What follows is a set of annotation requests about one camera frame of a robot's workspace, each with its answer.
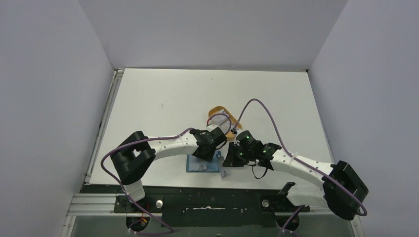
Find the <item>yellow oval tray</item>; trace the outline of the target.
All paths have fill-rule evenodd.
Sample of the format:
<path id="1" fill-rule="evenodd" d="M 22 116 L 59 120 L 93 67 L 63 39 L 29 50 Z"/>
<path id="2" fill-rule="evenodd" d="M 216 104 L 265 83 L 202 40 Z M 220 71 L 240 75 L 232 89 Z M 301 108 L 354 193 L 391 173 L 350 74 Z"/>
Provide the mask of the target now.
<path id="1" fill-rule="evenodd" d="M 230 131 L 231 129 L 243 129 L 242 125 L 238 123 L 238 120 L 224 106 L 216 106 L 210 109 L 208 119 L 208 123 L 218 125 L 224 132 Z"/>

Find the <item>blue leather card holder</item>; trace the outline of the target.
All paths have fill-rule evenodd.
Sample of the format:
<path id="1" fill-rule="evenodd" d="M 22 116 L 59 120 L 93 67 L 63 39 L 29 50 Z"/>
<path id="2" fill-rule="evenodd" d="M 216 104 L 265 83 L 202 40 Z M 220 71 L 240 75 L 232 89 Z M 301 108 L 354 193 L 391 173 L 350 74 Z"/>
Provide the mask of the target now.
<path id="1" fill-rule="evenodd" d="M 219 173 L 218 157 L 214 155 L 211 161 L 202 160 L 192 155 L 187 155 L 186 172 L 187 173 Z"/>

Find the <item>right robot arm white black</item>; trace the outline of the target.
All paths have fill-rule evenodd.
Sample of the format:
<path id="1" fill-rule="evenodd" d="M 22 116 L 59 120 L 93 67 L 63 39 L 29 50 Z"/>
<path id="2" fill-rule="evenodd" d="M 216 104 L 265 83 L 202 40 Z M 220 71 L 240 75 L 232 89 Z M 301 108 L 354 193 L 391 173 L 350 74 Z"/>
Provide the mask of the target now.
<path id="1" fill-rule="evenodd" d="M 350 164 L 345 161 L 328 163 L 287 152 L 274 143 L 262 143 L 249 131 L 240 133 L 230 142 L 223 167 L 243 167 L 253 163 L 268 170 L 285 172 L 311 183 L 312 187 L 290 184 L 278 196 L 282 210 L 308 205 L 328 208 L 344 220 L 365 215 L 361 205 L 369 190 Z"/>

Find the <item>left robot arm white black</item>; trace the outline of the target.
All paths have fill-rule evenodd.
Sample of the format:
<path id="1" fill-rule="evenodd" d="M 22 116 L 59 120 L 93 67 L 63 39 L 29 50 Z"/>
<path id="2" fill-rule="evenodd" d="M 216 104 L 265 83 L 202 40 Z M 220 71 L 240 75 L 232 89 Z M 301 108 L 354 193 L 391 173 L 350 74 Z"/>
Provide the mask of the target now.
<path id="1" fill-rule="evenodd" d="M 141 179 L 152 162 L 178 155 L 211 161 L 217 148 L 226 142 L 226 135 L 217 125 L 210 125 L 206 130 L 188 128 L 179 135 L 154 138 L 136 131 L 107 156 L 117 172 L 114 178 L 128 196 L 127 206 L 140 212 L 146 207 Z"/>

